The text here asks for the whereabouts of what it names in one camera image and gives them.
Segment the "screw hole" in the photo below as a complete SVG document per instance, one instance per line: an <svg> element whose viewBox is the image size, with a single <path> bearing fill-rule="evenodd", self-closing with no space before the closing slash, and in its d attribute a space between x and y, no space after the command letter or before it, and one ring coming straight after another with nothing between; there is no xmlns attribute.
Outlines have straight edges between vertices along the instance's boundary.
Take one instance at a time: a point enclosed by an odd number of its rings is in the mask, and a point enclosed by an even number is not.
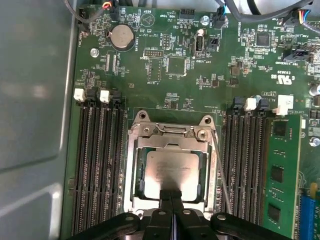
<svg viewBox="0 0 320 240"><path fill-rule="evenodd" d="M210 124L211 123L211 119L209 117L207 117L205 120L204 120L205 124Z"/></svg>
<svg viewBox="0 0 320 240"><path fill-rule="evenodd" d="M141 112L141 113L139 114L139 117L140 117L141 119L145 119L145 118L146 118L146 114L143 113L143 112Z"/></svg>

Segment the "gray cable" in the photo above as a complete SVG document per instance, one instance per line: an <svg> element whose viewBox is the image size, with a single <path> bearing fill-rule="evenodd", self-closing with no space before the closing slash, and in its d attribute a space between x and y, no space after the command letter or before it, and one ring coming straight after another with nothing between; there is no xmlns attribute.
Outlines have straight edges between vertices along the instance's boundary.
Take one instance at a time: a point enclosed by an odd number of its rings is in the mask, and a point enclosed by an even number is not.
<svg viewBox="0 0 320 240"><path fill-rule="evenodd" d="M104 9L101 8L99 9L92 17L89 17L87 19L79 16L75 10L72 8L72 6L70 5L68 0L62 0L66 6L66 8L69 10L69 12L76 18L78 19L80 22L84 23L84 24L89 24L91 22L93 22L94 20L96 20L99 16L101 16L104 13Z"/></svg>
<svg viewBox="0 0 320 240"><path fill-rule="evenodd" d="M234 0L225 0L226 6L229 8L230 12L232 15L235 17L235 19L238 22L242 23L258 23L258 22L263 22L266 20L270 20L273 18L279 18L287 15L294 9L301 9L305 5L311 3L313 0L300 0L297 3L290 5L288 7L285 7L281 10L274 11L268 14L263 14L263 15L249 15L249 14L241 14L239 13L239 10L234 2Z"/></svg>
<svg viewBox="0 0 320 240"><path fill-rule="evenodd" d="M225 4L221 0L215 0L217 4L219 4L220 7L223 7Z"/></svg>
<svg viewBox="0 0 320 240"><path fill-rule="evenodd" d="M307 23L306 21L304 23L302 23L302 26L304 26L306 29L309 29L317 34L320 35L320 29L315 27L315 26L312 26L310 25L309 23Z"/></svg>
<svg viewBox="0 0 320 240"><path fill-rule="evenodd" d="M227 183L226 183L226 177L224 174L224 168L222 166L222 161L221 161L221 157L220 157L220 153L219 153L219 146L218 146L218 141L216 139L216 133L215 133L215 131L211 130L211 134L212 134L214 148L215 148L215 152L216 152L218 168L220 171L221 182L222 182L222 191L223 191L223 195L225 197L226 209L228 211L228 214L232 214L230 199L229 199L229 194L228 194L228 189L227 189Z"/></svg>

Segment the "integrated circuit chip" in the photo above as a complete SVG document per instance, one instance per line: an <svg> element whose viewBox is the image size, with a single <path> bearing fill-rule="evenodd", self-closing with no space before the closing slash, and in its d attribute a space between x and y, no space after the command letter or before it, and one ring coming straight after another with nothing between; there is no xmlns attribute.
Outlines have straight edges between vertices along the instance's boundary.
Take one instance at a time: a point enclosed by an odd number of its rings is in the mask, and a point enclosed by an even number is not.
<svg viewBox="0 0 320 240"><path fill-rule="evenodd" d="M170 57L166 63L166 74L175 76L186 75L186 60L183 57Z"/></svg>
<svg viewBox="0 0 320 240"><path fill-rule="evenodd" d="M273 165L271 167L271 179L279 183L284 182L284 169L282 167Z"/></svg>
<svg viewBox="0 0 320 240"><path fill-rule="evenodd" d="M285 137L287 133L287 121L274 121L273 134L278 137Z"/></svg>
<svg viewBox="0 0 320 240"><path fill-rule="evenodd" d="M270 46L270 34L266 32L258 32L256 34L256 45L258 47Z"/></svg>
<svg viewBox="0 0 320 240"><path fill-rule="evenodd" d="M160 190L179 189L183 201L198 194L199 157L193 153L150 151L146 156L144 195L159 199Z"/></svg>
<svg viewBox="0 0 320 240"><path fill-rule="evenodd" d="M276 223L280 221L281 210L271 204L268 205L268 217Z"/></svg>

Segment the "capacitor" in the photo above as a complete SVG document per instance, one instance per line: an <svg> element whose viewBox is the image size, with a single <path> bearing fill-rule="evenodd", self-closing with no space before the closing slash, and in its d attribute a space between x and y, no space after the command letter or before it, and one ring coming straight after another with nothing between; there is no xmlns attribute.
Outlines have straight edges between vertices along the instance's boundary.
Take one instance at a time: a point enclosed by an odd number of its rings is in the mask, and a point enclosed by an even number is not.
<svg viewBox="0 0 320 240"><path fill-rule="evenodd" d="M310 88L309 94L311 96L318 96L320 95L320 84L314 85Z"/></svg>
<svg viewBox="0 0 320 240"><path fill-rule="evenodd" d="M318 146L320 146L320 139L318 137L314 136L310 139L309 144L311 147L318 147Z"/></svg>

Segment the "gray metal panel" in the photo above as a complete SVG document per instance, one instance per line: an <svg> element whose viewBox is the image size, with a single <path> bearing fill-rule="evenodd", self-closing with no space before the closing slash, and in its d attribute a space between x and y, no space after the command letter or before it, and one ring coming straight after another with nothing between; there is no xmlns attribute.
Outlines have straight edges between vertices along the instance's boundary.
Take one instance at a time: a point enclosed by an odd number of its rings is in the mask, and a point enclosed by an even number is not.
<svg viewBox="0 0 320 240"><path fill-rule="evenodd" d="M57 239L72 18L61 0L3 1L0 17L0 239Z"/></svg>

